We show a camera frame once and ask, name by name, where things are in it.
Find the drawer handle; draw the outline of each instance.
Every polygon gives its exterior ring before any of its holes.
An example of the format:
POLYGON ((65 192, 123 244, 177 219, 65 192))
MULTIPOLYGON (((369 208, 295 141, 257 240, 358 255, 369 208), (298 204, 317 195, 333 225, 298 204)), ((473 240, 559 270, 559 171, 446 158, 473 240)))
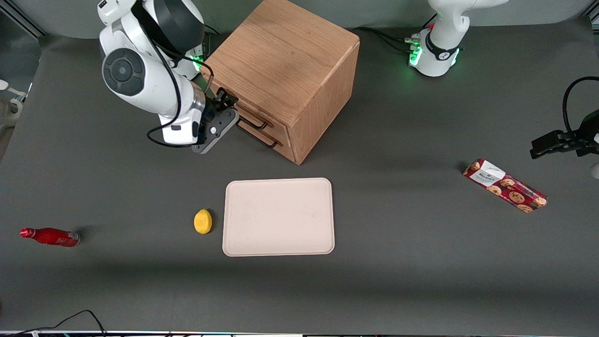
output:
POLYGON ((248 125, 249 125, 250 127, 252 127, 253 129, 256 129, 256 130, 258 130, 258 131, 262 131, 262 130, 264 130, 264 128, 266 128, 266 127, 268 126, 268 123, 266 123, 266 122, 264 122, 264 123, 263 123, 262 125, 260 125, 260 126, 257 126, 257 125, 255 125, 254 123, 252 123, 252 122, 248 121, 247 119, 243 118, 243 116, 242 116, 241 114, 239 115, 239 119, 240 119, 241 121, 244 121, 246 124, 248 124, 248 125))
POLYGON ((241 121, 244 121, 244 119, 241 119, 241 116, 239 116, 239 121, 237 121, 236 125, 239 128, 239 130, 242 130, 244 133, 246 133, 248 136, 250 136, 251 138, 254 138, 255 140, 257 140, 260 144, 266 146, 268 149, 274 149, 275 146, 277 146, 278 142, 275 140, 274 143, 272 143, 271 145, 268 145, 266 143, 264 143, 260 138, 254 136, 252 133, 250 133, 250 131, 244 129, 241 127, 241 125, 239 125, 239 123, 241 121))

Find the cookie box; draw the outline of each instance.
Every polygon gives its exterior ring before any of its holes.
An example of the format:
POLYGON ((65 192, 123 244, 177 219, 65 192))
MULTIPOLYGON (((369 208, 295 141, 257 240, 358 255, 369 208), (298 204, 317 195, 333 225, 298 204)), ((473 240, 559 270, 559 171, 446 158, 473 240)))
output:
POLYGON ((545 194, 515 179, 483 158, 477 159, 468 166, 464 176, 525 213, 547 204, 545 194))

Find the wooden box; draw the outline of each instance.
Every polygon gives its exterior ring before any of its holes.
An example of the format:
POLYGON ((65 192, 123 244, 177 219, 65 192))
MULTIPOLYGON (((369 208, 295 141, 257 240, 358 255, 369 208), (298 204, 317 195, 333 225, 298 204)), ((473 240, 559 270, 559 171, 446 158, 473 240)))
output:
POLYGON ((239 98, 239 126, 301 164, 352 95, 358 48, 357 35, 287 0, 264 0, 206 64, 212 90, 239 98))

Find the cookie illustration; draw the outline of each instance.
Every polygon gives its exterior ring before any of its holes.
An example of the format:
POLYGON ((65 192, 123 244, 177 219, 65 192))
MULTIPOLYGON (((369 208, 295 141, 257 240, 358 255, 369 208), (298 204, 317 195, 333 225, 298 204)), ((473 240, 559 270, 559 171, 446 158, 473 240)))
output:
POLYGON ((525 204, 519 204, 519 205, 518 205, 518 206, 516 206, 516 207, 518 207, 518 209, 519 209, 519 210, 521 210, 521 211, 523 211, 524 213, 530 213, 530 212, 532 212, 532 211, 533 211, 533 209, 532 209, 532 208, 530 208, 530 207, 526 206, 525 204))
POLYGON ((539 204, 539 207, 543 207, 543 206, 545 206, 547 204, 547 200, 545 200, 545 199, 543 199, 541 197, 536 198, 534 200, 534 202, 536 202, 537 204, 539 204))
POLYGON ((480 164, 478 161, 475 161, 472 163, 472 165, 468 166, 468 168, 466 169, 466 171, 464 171, 464 176, 467 175, 469 172, 471 171, 476 171, 480 169, 480 164))
POLYGON ((487 191, 489 191, 495 195, 501 195, 501 188, 499 188, 495 185, 491 185, 491 186, 487 187, 487 191))
POLYGON ((503 187, 509 187, 509 186, 513 186, 515 184, 515 182, 511 179, 503 179, 499 184, 503 187))
POLYGON ((524 196, 518 192, 510 192, 509 197, 515 203, 521 204, 524 202, 524 196))

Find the red soda bottle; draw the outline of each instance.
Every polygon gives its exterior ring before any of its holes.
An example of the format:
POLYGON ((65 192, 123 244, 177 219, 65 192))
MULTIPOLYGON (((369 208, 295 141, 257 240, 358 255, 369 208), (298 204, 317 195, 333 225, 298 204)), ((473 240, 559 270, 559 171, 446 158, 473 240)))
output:
POLYGON ((76 246, 81 240, 81 237, 77 233, 56 228, 23 228, 20 234, 21 237, 29 237, 39 243, 43 243, 44 245, 63 247, 76 246))

